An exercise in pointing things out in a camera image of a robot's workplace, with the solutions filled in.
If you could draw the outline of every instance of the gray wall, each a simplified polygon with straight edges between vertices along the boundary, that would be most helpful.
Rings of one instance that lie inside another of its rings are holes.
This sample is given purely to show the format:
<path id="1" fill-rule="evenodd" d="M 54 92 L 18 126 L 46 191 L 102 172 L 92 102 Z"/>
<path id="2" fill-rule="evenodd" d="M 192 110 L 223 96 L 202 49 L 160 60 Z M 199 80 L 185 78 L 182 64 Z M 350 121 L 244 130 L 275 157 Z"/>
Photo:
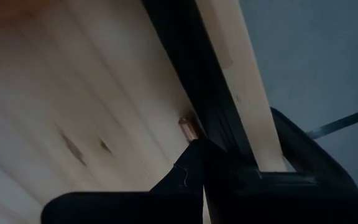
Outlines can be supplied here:
<path id="1" fill-rule="evenodd" d="M 358 0 L 240 0 L 270 105 L 304 131 L 358 112 Z M 318 139 L 358 184 L 358 124 Z"/>

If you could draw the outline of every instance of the black metal frame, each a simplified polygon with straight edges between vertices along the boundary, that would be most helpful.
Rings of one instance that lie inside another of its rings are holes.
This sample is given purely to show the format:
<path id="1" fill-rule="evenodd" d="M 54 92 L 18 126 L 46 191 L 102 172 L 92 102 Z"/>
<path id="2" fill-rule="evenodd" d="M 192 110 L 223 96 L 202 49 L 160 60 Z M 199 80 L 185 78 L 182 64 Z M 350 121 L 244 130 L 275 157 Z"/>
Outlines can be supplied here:
<path id="1" fill-rule="evenodd" d="M 249 166 L 256 167 L 195 1 L 142 1 L 207 137 L 229 154 L 241 155 Z M 283 154 L 297 172 L 357 190 L 349 174 L 306 133 L 277 110 L 272 109 L 272 114 Z"/>

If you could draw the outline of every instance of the wooden beam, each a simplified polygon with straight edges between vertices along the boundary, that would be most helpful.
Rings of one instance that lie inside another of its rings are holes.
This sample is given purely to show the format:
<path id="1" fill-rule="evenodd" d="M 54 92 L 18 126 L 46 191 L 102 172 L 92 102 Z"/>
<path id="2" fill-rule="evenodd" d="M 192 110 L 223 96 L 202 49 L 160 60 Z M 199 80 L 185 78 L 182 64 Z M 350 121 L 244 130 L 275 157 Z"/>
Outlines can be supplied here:
<path id="1" fill-rule="evenodd" d="M 269 172 L 286 171 L 239 1 L 196 2 L 259 169 Z"/>

